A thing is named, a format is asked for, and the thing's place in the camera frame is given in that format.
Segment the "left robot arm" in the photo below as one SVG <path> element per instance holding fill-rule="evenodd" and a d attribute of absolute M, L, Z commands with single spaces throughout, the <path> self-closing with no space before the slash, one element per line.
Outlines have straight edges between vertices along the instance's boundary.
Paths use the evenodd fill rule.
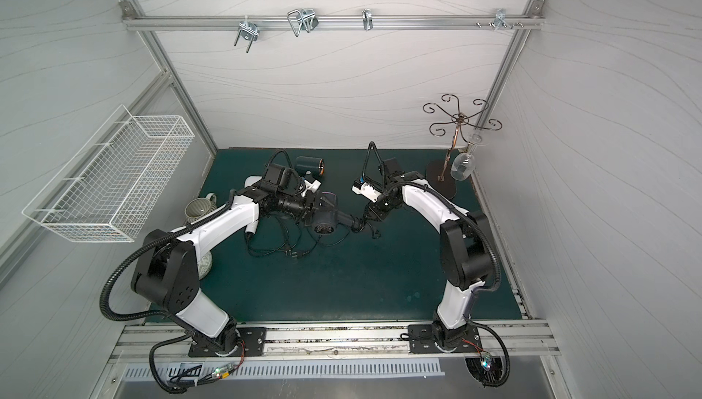
<path fill-rule="evenodd" d="M 292 167 L 269 162 L 257 181 L 231 191 L 228 201 L 214 212 L 174 231 L 151 232 L 107 279 L 99 299 L 102 316 L 111 321 L 170 318 L 209 353 L 231 355 L 239 348 L 237 322 L 201 289 L 199 260 L 270 212 L 310 218 L 320 186 L 309 173 L 300 175 Z M 154 304 L 154 310 L 118 313 L 112 309 L 113 288 L 128 267 L 135 269 L 132 291 Z"/>

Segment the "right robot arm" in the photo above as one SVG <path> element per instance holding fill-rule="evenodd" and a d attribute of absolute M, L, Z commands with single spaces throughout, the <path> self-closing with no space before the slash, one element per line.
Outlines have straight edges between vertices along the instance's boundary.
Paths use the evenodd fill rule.
<path fill-rule="evenodd" d="M 435 311 L 431 334 L 440 351 L 457 350 L 465 334 L 476 328 L 472 311 L 482 292 L 495 292 L 502 270 L 491 237 L 478 218 L 435 190 L 418 172 L 406 172 L 394 159 L 382 159 L 369 142 L 359 178 L 352 191 L 369 200 L 364 219 L 380 223 L 390 212 L 407 206 L 438 233 L 446 285 Z"/>

